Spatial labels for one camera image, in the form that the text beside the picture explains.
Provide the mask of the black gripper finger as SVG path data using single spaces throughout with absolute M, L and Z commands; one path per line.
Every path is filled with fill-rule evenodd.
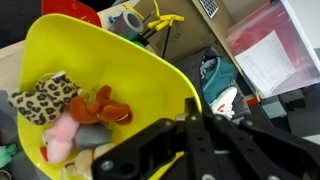
M 209 136 L 194 98 L 185 99 L 187 162 L 193 180 L 214 180 L 214 156 Z

